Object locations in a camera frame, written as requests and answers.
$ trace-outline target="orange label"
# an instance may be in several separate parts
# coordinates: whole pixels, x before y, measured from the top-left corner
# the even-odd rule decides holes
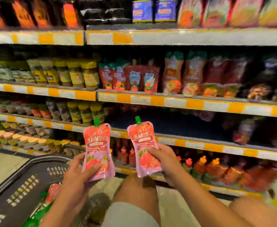
[[[33,14],[39,28],[51,28],[47,7],[41,0],[34,0]]]
[[[72,4],[64,4],[64,14],[69,28],[77,28],[77,18]]]
[[[19,0],[14,0],[12,7],[14,8],[18,21],[23,28],[36,28],[26,6],[22,5]]]

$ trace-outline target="person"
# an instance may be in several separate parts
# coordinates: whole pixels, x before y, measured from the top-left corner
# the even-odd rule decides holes
[[[149,146],[147,149],[160,161],[167,182],[179,191],[202,227],[277,227],[277,213],[263,200],[245,196],[228,207],[182,168],[169,146],[158,143],[158,149]],[[71,161],[57,199],[40,227],[69,227],[83,207],[91,187],[85,182],[100,168],[95,164],[82,173],[83,158],[81,154]],[[115,192],[102,227],[124,226],[161,226],[156,186],[150,177],[129,175]]]

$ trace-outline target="glass jar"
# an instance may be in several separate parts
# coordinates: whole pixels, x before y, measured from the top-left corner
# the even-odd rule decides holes
[[[79,62],[68,60],[67,65],[73,86],[81,88],[85,87],[85,80]]]
[[[30,59],[30,60],[27,60],[27,63],[30,66],[30,70],[31,70],[32,74],[34,75],[36,82],[40,85],[48,84],[39,60],[38,59]]]
[[[72,86],[72,80],[68,70],[67,61],[57,59],[55,61],[58,76],[60,77],[63,86]]]
[[[104,122],[105,118],[104,118],[104,113],[103,113],[101,102],[91,103],[90,110],[91,110],[91,114],[92,114],[92,117],[94,120],[96,118],[98,118],[100,124]]]
[[[80,109],[80,115],[83,120],[84,125],[92,125],[92,114],[90,111],[90,103],[89,101],[81,101],[78,103],[78,108]]]
[[[60,111],[62,120],[66,122],[71,122],[72,119],[71,119],[69,109],[67,107],[67,103],[65,101],[59,101],[59,102],[56,102],[56,106]]]
[[[8,62],[0,61],[0,76],[3,80],[15,81],[12,71],[9,69]]]
[[[10,68],[11,68],[12,75],[15,78],[15,81],[24,83],[25,79],[23,78],[23,76],[22,76],[22,74],[19,70],[18,61],[11,62],[10,63]]]
[[[86,60],[80,63],[86,88],[98,89],[100,84],[98,65],[94,60]]]
[[[80,115],[80,109],[77,106],[77,101],[68,101],[67,106],[72,118],[73,123],[83,123],[82,117]]]
[[[51,60],[51,58],[39,59],[39,61],[47,78],[48,84],[55,86],[61,85],[60,79],[54,66],[54,62]]]
[[[17,61],[16,63],[17,63],[17,66],[20,70],[22,77],[24,78],[25,83],[36,84],[34,75],[30,71],[30,67],[29,67],[28,63],[25,61]]]

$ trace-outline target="pink packaging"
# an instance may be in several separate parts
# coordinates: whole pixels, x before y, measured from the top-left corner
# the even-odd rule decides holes
[[[134,146],[137,175],[144,177],[162,171],[162,168],[161,163],[146,149],[146,146],[158,149],[152,123],[141,122],[139,116],[135,119],[136,124],[130,125],[127,131]]]
[[[115,176],[114,164],[110,154],[110,134],[111,127],[108,123],[90,126],[83,131],[86,155],[83,161],[82,172],[91,168],[96,163],[101,164],[99,171],[89,179],[90,182]]]

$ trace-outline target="leg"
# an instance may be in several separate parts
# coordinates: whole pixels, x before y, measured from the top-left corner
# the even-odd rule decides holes
[[[125,202],[139,207],[161,225],[156,186],[148,176],[138,178],[136,173],[129,175],[115,192],[112,202]]]
[[[244,196],[230,203],[229,207],[254,227],[277,227],[277,211],[260,198]]]

